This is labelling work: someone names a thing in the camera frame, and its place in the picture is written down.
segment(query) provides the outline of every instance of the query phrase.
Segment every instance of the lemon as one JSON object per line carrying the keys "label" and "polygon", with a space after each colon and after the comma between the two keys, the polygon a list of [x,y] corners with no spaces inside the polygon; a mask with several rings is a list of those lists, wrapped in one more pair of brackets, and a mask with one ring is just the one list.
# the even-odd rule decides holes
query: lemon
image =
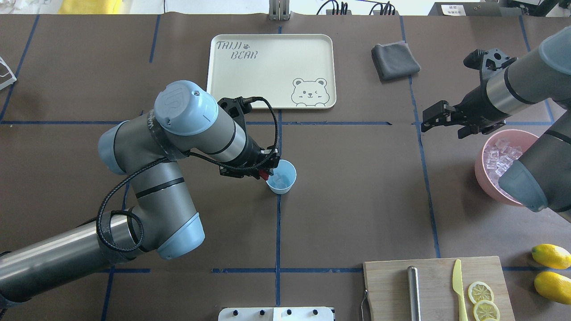
{"label": "lemon", "polygon": [[571,254],[553,244],[539,244],[532,248],[533,259],[544,266],[563,270],[571,266]]}
{"label": "lemon", "polygon": [[494,292],[492,292],[490,286],[479,281],[470,284],[468,287],[468,297],[474,304],[482,300],[494,302]]}
{"label": "lemon", "polygon": [[555,272],[539,273],[533,285],[541,296],[563,304],[571,304],[571,279]]}
{"label": "lemon", "polygon": [[482,300],[474,306],[474,318],[476,321],[484,321],[485,319],[500,321],[500,310],[492,301]]}

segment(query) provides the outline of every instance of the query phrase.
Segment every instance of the white plastic plate with holes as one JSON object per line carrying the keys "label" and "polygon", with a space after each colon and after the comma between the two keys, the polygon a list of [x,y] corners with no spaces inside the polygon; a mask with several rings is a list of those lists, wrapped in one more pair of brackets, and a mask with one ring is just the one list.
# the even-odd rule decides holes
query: white plastic plate with holes
{"label": "white plastic plate with holes", "polygon": [[[217,35],[207,91],[216,100],[261,96],[276,109],[327,109],[336,100],[333,43],[323,34]],[[254,109],[267,108],[263,102]]]}
{"label": "white plastic plate with holes", "polygon": [[224,308],[218,321],[335,321],[328,307]]}

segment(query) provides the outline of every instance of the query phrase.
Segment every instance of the lemon slice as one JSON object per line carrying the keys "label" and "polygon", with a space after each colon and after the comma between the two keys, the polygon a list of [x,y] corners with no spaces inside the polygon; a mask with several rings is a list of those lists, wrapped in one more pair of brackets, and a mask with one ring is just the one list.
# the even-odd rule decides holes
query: lemon slice
{"label": "lemon slice", "polygon": [[474,282],[468,287],[468,297],[472,303],[476,304],[482,300],[494,302],[494,292],[484,282]]}
{"label": "lemon slice", "polygon": [[492,301],[482,300],[474,306],[474,318],[476,321],[484,321],[490,318],[500,321],[500,310]]}

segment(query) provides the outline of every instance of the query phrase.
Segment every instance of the yellow cloth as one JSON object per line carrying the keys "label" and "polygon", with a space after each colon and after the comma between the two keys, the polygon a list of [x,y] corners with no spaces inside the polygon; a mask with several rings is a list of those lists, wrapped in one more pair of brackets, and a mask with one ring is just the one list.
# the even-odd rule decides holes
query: yellow cloth
{"label": "yellow cloth", "polygon": [[121,0],[63,0],[58,14],[117,14]]}

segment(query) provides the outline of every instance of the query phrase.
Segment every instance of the brown table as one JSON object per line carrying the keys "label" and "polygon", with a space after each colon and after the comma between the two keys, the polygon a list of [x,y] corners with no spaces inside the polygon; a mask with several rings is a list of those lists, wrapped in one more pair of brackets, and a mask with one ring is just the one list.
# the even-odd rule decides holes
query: brown table
{"label": "brown table", "polygon": [[[0,19],[0,55],[18,82],[0,91],[0,251],[15,250],[95,216],[121,180],[99,160],[107,129],[152,108],[166,84],[206,87],[218,34],[322,33],[333,40],[337,103],[280,112],[292,190],[231,179],[199,159],[180,161],[206,240],[170,262],[146,254],[8,310],[10,320],[215,320],[223,307],[328,306],[356,320],[362,262],[500,257],[517,320],[565,320],[566,306],[533,289],[530,249],[571,249],[571,224],[550,210],[499,204],[473,163],[486,136],[457,127],[420,134],[422,110],[458,103],[478,85],[462,65],[474,49],[522,56],[569,18],[267,15],[22,16]],[[422,70],[380,83],[370,49],[409,43]],[[506,128],[543,133],[562,110],[541,102]],[[272,141],[266,111],[250,134]],[[108,208],[120,208],[122,195]],[[126,205],[135,204],[127,195]],[[571,271],[562,272],[571,276]]]}

